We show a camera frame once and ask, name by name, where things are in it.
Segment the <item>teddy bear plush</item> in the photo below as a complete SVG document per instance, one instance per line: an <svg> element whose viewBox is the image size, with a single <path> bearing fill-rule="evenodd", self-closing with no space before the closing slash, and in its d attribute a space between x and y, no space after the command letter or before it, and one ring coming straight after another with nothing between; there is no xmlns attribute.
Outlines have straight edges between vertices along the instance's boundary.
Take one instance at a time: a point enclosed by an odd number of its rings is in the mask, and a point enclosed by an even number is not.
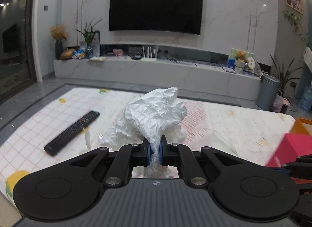
<svg viewBox="0 0 312 227"><path fill-rule="evenodd" d="M244 52L242 50L237 50L236 51L236 55L235 55L235 59L237 61L240 61L240 62L245 62L245 60L246 60L246 52Z"/></svg>

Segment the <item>grey marble tv cabinet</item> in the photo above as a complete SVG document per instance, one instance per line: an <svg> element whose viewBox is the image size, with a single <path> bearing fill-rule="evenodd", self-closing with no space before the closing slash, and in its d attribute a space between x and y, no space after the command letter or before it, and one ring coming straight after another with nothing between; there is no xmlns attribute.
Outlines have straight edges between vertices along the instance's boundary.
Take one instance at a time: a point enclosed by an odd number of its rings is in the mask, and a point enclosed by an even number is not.
<svg viewBox="0 0 312 227"><path fill-rule="evenodd" d="M88 79L216 94L255 101L261 80L255 76L225 72L220 66L177 64L167 59L134 61L107 58L104 61L54 61L57 78Z"/></svg>

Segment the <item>pink box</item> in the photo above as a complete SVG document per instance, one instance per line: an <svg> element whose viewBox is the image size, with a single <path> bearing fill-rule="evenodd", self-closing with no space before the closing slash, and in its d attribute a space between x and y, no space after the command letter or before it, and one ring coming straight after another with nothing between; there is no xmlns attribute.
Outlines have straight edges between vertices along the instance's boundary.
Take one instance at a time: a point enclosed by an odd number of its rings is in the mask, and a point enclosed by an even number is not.
<svg viewBox="0 0 312 227"><path fill-rule="evenodd" d="M292 162L311 164L310 135L285 134L266 166L282 167L282 165Z"/></svg>

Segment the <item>white wifi router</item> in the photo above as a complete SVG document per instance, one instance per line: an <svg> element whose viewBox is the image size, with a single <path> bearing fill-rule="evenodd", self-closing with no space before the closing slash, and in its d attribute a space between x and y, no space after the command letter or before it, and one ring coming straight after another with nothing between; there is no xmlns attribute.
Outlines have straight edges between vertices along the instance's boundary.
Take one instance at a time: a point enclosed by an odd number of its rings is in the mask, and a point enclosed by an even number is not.
<svg viewBox="0 0 312 227"><path fill-rule="evenodd" d="M142 61L157 61L158 47L152 48L150 46L142 47Z"/></svg>

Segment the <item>grey round trash bin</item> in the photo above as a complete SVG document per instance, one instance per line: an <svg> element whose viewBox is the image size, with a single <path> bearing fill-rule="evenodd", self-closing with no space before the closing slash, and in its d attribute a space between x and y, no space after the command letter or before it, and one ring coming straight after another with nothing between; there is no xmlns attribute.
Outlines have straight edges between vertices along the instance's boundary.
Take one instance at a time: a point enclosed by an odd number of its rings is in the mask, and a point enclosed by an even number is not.
<svg viewBox="0 0 312 227"><path fill-rule="evenodd" d="M272 109L281 82L270 75L263 75L256 105L266 111Z"/></svg>

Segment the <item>black wall television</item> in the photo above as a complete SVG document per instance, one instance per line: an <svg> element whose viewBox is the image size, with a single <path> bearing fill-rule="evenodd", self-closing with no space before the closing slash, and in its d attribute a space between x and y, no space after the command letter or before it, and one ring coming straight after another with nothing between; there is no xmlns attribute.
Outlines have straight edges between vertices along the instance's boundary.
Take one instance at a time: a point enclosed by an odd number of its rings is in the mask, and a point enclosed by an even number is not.
<svg viewBox="0 0 312 227"><path fill-rule="evenodd" d="M109 31L169 31L199 35L203 0L110 0Z"/></svg>

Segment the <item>framed wall picture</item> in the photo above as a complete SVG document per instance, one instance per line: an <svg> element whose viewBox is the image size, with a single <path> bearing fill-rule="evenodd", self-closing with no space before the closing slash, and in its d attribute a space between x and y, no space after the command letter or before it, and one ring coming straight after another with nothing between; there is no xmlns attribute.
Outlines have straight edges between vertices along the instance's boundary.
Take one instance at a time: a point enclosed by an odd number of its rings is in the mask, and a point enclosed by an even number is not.
<svg viewBox="0 0 312 227"><path fill-rule="evenodd" d="M303 14L304 4L302 0L285 0L285 3L288 7L291 7L300 14Z"/></svg>

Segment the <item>white paper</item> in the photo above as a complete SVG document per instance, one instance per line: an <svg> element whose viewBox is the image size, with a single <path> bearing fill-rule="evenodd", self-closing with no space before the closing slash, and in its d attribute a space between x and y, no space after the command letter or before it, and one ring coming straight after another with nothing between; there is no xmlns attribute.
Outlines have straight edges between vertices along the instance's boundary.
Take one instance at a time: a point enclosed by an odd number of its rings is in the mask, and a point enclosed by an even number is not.
<svg viewBox="0 0 312 227"><path fill-rule="evenodd" d="M122 111L113 128L99 139L99 143L111 150L121 146L148 140L152 156L148 167L135 167L134 178L176 178L177 171L160 164L160 140L164 135L168 142L183 143L186 139L180 123L187 116L183 101L177 99L176 87L158 88L136 97Z"/></svg>

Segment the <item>black remote control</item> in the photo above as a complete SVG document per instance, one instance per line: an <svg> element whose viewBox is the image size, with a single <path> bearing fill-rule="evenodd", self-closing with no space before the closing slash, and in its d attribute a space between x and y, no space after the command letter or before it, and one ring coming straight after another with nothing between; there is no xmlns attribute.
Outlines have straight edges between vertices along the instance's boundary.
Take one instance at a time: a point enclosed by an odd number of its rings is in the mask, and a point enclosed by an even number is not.
<svg viewBox="0 0 312 227"><path fill-rule="evenodd" d="M62 133L57 135L52 141L44 146L45 152L53 157L58 154L73 138L78 136L83 129L87 128L92 124L98 117L100 113L97 111L89 111L83 117L78 119L71 126L67 127Z"/></svg>

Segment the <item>green potted plant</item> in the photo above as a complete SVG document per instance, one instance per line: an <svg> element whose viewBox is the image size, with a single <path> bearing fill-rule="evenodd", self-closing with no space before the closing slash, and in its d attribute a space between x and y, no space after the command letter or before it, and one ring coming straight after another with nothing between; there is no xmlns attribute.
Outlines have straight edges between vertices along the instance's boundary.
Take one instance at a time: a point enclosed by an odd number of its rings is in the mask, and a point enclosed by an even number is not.
<svg viewBox="0 0 312 227"><path fill-rule="evenodd" d="M85 49L85 57L91 58L93 57L93 49L91 47L94 37L97 33L99 33L98 29L95 29L95 27L103 20L103 18L97 20L95 23L85 23L85 27L82 30L75 29L77 32L81 33L85 39L85 42L87 44L87 47Z"/></svg>

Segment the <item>dark vase yellow flowers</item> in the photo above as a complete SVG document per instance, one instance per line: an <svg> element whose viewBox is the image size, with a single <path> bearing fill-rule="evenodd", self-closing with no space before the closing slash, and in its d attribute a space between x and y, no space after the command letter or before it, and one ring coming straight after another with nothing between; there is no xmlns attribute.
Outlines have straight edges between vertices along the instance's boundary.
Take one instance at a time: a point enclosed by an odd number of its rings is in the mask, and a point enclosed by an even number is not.
<svg viewBox="0 0 312 227"><path fill-rule="evenodd" d="M55 24L50 28L50 35L55 40L55 56L59 60L63 53L62 41L67 39L66 28L63 24Z"/></svg>

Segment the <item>lace patterned tablecloth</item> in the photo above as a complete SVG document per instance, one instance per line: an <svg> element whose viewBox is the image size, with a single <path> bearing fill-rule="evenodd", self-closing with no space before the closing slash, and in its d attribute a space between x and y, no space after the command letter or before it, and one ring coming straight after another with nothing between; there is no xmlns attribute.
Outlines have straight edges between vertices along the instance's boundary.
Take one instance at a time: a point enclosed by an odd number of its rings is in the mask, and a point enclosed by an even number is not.
<svg viewBox="0 0 312 227"><path fill-rule="evenodd" d="M27 108L1 129L1 226L20 219L13 201L13 186L24 174L59 163L97 148L137 93L65 85ZM217 136L246 160L265 164L295 119L267 112L203 101L184 100L187 116L181 123L184 142L199 150ZM80 133L56 157L45 144L90 110L100 113L87 129L90 141Z"/></svg>

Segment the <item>tall leafy floor plant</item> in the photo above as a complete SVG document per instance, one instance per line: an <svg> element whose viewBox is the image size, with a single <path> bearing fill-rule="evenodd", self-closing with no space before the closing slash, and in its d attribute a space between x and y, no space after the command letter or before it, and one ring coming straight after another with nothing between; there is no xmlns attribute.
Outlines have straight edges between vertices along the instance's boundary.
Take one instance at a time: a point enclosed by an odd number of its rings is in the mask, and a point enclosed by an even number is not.
<svg viewBox="0 0 312 227"><path fill-rule="evenodd" d="M298 77L293 77L293 73L295 71L302 69L302 67L297 67L297 68L292 67L295 61L295 58L293 58L287 66L279 63L276 55L274 55L273 57L270 56L270 58L273 62L270 75L280 81L279 90L281 91L282 95L284 95L287 84L290 81L299 80Z"/></svg>

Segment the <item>orange box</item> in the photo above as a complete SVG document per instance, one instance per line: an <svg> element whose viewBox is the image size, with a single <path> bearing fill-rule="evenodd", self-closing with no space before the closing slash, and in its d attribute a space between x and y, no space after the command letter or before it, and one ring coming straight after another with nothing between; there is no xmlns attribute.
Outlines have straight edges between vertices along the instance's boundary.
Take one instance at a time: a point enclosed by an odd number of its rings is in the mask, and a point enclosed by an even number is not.
<svg viewBox="0 0 312 227"><path fill-rule="evenodd" d="M297 118L290 133L312 136L312 120Z"/></svg>

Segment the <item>blue water bottle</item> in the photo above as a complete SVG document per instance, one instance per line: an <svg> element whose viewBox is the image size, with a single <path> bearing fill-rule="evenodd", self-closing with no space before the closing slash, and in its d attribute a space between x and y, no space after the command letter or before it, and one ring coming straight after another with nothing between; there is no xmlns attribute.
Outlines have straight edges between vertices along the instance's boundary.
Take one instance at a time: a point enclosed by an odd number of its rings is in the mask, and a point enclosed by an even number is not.
<svg viewBox="0 0 312 227"><path fill-rule="evenodd" d="M312 87L306 87L300 100L300 107L306 111L310 111L312 106Z"/></svg>

